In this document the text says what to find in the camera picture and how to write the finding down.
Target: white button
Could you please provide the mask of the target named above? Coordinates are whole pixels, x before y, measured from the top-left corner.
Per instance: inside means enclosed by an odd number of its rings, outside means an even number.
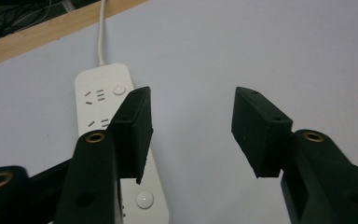
[[[122,95],[126,92],[126,87],[124,85],[118,84],[113,88],[113,93],[115,95]]]
[[[140,208],[147,209],[153,205],[154,197],[149,191],[142,191],[136,198],[136,203]]]

